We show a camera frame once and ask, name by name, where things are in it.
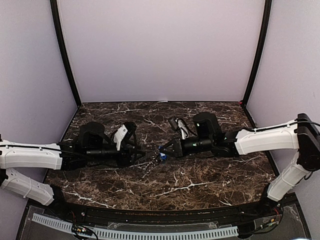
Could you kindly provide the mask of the blue key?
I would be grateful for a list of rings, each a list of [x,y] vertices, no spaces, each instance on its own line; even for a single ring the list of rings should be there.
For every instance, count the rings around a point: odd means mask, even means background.
[[[164,163],[167,160],[168,156],[165,153],[159,151],[159,161]]]

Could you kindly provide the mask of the black disc with keyrings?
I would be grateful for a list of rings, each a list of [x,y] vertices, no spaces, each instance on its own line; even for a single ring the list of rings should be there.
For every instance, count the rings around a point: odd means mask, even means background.
[[[146,164],[145,167],[142,169],[141,176],[139,178],[140,181],[144,180],[151,172],[152,170],[160,164],[161,162],[160,152],[157,151],[153,154],[153,156],[150,158],[150,161]]]

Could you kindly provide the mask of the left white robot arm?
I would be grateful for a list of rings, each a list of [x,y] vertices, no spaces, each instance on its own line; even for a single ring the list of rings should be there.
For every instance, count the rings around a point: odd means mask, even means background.
[[[73,171],[88,166],[115,163],[118,168],[132,166],[146,153],[138,145],[137,126],[127,121],[111,136],[98,122],[81,125],[72,142],[52,144],[16,143],[0,141],[0,187],[32,199],[51,210],[60,218],[71,213],[60,187],[44,184],[18,172],[17,168],[45,168]]]

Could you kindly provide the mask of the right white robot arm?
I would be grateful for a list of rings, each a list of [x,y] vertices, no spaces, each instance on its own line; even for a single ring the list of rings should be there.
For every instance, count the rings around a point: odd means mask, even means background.
[[[255,152],[281,149],[296,150],[289,165],[266,188],[262,201],[255,205],[255,213],[266,217],[284,195],[305,176],[320,169],[319,124],[305,113],[286,123],[265,128],[244,127],[223,132],[213,113],[201,112],[193,117],[196,134],[181,137],[159,148],[167,156],[182,158],[190,154],[211,152],[214,157],[233,158]]]

